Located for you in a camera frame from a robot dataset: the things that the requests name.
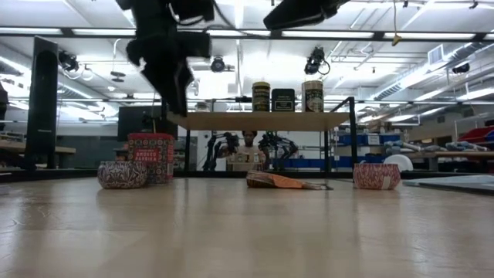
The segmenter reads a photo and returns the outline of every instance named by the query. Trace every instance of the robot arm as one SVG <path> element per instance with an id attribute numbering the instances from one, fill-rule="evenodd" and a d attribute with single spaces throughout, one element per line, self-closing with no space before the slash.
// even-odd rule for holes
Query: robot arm
<path id="1" fill-rule="evenodd" d="M 266 132 L 266 134 L 263 134 L 262 140 L 259 142 L 259 150 L 261 150 L 266 156 L 266 161 L 269 160 L 269 149 L 271 147 L 280 147 L 283 149 L 283 155 L 279 158 L 281 161 L 288 159 L 299 150 L 298 146 L 293 141 L 275 135 L 271 132 Z"/>
<path id="2" fill-rule="evenodd" d="M 224 138 L 224 140 L 216 143 L 218 139 L 222 138 Z M 216 169 L 216 160 L 218 159 L 222 144 L 226 144 L 228 152 L 234 154 L 237 152 L 237 147 L 239 146 L 239 136 L 229 132 L 225 132 L 220 135 L 213 135 L 208 141 L 208 154 L 206 161 L 202 166 L 203 171 L 214 171 Z"/>
<path id="3" fill-rule="evenodd" d="M 169 111 L 186 117 L 186 88 L 194 79 L 187 57 L 210 58 L 211 38 L 206 32 L 179 32 L 178 26 L 214 20 L 215 0 L 116 1 L 121 9 L 132 10 L 136 23 L 136 38 L 127 45 L 129 60 L 140 66 L 143 59 L 142 74 L 161 95 L 162 107 L 167 103 Z M 336 15 L 348 1 L 284 0 L 266 16 L 264 24 L 269 30 L 318 24 Z"/>

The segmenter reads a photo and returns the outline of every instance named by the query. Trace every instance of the speaker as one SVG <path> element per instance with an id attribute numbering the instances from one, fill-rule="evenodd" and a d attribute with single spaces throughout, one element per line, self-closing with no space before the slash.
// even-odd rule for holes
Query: speaker
<path id="1" fill-rule="evenodd" d="M 30 161 L 46 158 L 50 169 L 56 167 L 58 51 L 56 43 L 34 38 L 25 156 Z"/>

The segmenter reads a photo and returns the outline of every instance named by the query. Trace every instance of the shelf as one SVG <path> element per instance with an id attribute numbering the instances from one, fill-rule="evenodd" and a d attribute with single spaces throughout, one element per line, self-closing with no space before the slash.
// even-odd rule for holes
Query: shelf
<path id="1" fill-rule="evenodd" d="M 328 131 L 349 118 L 348 113 L 193 112 L 187 117 L 168 113 L 167 119 L 190 131 Z"/>
<path id="2" fill-rule="evenodd" d="M 416 158 L 494 158 L 494 151 L 433 151 L 403 154 L 410 159 Z"/>

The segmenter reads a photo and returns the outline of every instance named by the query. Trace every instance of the fluorescent light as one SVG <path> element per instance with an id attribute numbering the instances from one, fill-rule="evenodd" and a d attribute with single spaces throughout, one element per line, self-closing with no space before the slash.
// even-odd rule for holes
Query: fluorescent light
<path id="1" fill-rule="evenodd" d="M 89 98 L 89 99 L 90 99 L 90 98 L 93 98 L 92 96 L 90 96 L 90 95 L 88 95 L 88 94 L 86 94 L 86 93 L 83 93 L 83 92 L 81 92 L 81 91 L 79 91 L 79 90 L 77 90 L 77 89 L 74 89 L 74 88 L 72 88 L 72 87 L 70 87 L 70 86 L 67 86 L 67 85 L 63 85 L 63 86 L 64 86 L 65 88 L 69 89 L 69 90 L 72 90 L 72 91 L 73 91 L 73 92 L 75 92 L 75 93 L 78 93 L 81 97 L 85 97 L 85 98 Z"/>
<path id="2" fill-rule="evenodd" d="M 403 39 L 471 39 L 475 36 L 474 33 L 398 33 Z M 384 34 L 385 39 L 393 39 L 394 33 L 388 32 Z"/>
<path id="3" fill-rule="evenodd" d="M 12 107 L 17 107 L 17 108 L 22 109 L 22 110 L 29 110 L 29 105 L 22 103 L 20 101 L 10 101 L 9 105 Z"/>
<path id="4" fill-rule="evenodd" d="M 427 116 L 427 115 L 431 115 L 431 114 L 434 114 L 436 112 L 439 112 L 441 110 L 444 110 L 446 107 L 439 107 L 439 108 L 436 108 L 436 109 L 432 109 L 432 110 L 429 110 L 429 111 L 425 111 L 424 113 L 420 114 L 421 116 Z"/>
<path id="5" fill-rule="evenodd" d="M 473 100 L 473 99 L 476 99 L 479 97 L 487 96 L 491 93 L 494 93 L 493 88 L 488 88 L 488 89 L 484 89 L 484 90 L 477 90 L 477 91 L 467 93 L 467 94 L 457 98 L 456 100 Z"/>
<path id="6" fill-rule="evenodd" d="M 57 28 L 0 27 L 0 34 L 62 35 L 62 30 Z"/>
<path id="7" fill-rule="evenodd" d="M 72 29 L 79 36 L 135 36 L 135 29 Z"/>
<path id="8" fill-rule="evenodd" d="M 411 119 L 412 117 L 415 117 L 417 115 L 400 115 L 400 116 L 396 116 L 396 117 L 392 117 L 390 119 L 387 119 L 387 121 L 390 121 L 390 122 L 397 122 L 397 121 L 402 121 L 402 120 L 408 120 L 408 119 Z"/>
<path id="9" fill-rule="evenodd" d="M 427 99 L 430 99 L 432 97 L 435 97 L 437 95 L 439 95 L 440 93 L 442 93 L 442 91 L 440 90 L 435 90 L 435 91 L 432 91 L 430 93 L 426 93 L 426 94 L 423 94 L 419 97 L 417 97 L 416 99 L 414 99 L 415 101 L 423 101 L 423 100 L 427 100 Z"/>
<path id="10" fill-rule="evenodd" d="M 82 108 L 86 108 L 87 109 L 87 105 L 85 104 L 82 104 L 82 103 L 77 103 L 77 102 L 68 102 L 67 104 L 70 104 L 70 105 L 76 105 L 78 107 L 82 107 Z"/>
<path id="11" fill-rule="evenodd" d="M 324 31 L 282 31 L 282 36 L 293 37 L 314 37 L 314 38 L 347 38 L 347 39 L 368 39 L 372 38 L 372 32 L 324 32 Z"/>
<path id="12" fill-rule="evenodd" d="M 351 96 L 342 96 L 342 95 L 326 95 L 324 96 L 324 100 L 346 100 Z"/>
<path id="13" fill-rule="evenodd" d="M 3 63 L 6 63 L 7 65 L 13 67 L 14 69 L 20 71 L 21 73 L 28 73 L 28 74 L 31 74 L 31 70 L 28 69 L 27 67 L 19 64 L 19 63 L 16 63 L 16 62 L 13 62 L 9 59 L 6 59 L 2 56 L 0 56 L 0 62 L 3 62 Z"/>
<path id="14" fill-rule="evenodd" d="M 75 107 L 62 107 L 61 111 L 63 113 L 69 114 L 74 117 L 83 118 L 84 120 L 102 120 L 103 118 L 100 115 L 95 113 L 91 113 L 87 110 L 82 110 Z"/>
<path id="15" fill-rule="evenodd" d="M 371 121 L 371 120 L 379 120 L 379 119 L 381 119 L 382 117 L 384 117 L 384 115 L 379 115 L 379 116 L 367 116 L 367 117 L 363 117 L 362 119 L 360 119 L 360 122 L 361 122 L 361 123 L 367 123 L 368 121 Z"/>
<path id="16" fill-rule="evenodd" d="M 233 30 L 209 30 L 208 34 L 211 36 L 245 36 L 245 34 Z"/>

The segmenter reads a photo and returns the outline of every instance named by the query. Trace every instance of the wooden table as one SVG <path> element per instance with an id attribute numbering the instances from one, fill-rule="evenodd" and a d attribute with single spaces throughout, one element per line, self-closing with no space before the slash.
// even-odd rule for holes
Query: wooden table
<path id="1" fill-rule="evenodd" d="M 24 154 L 25 143 L 12 142 L 12 141 L 0 141 L 0 148 L 12 151 L 18 154 Z M 59 157 L 60 169 L 68 168 L 69 158 L 76 154 L 76 149 L 73 147 L 55 147 L 55 154 Z"/>
<path id="2" fill-rule="evenodd" d="M 410 159 L 428 159 L 429 170 L 438 171 L 439 158 L 469 158 L 485 161 L 494 159 L 494 151 L 433 151 L 403 154 Z"/>
<path id="3" fill-rule="evenodd" d="M 95 178 L 15 183 L 0 197 L 0 276 L 492 277 L 492 197 L 328 185 L 334 191 L 247 189 L 244 178 L 136 191 L 102 190 Z"/>
<path id="4" fill-rule="evenodd" d="M 167 119 L 190 131 L 329 131 L 348 113 L 194 112 L 187 117 L 168 113 Z"/>

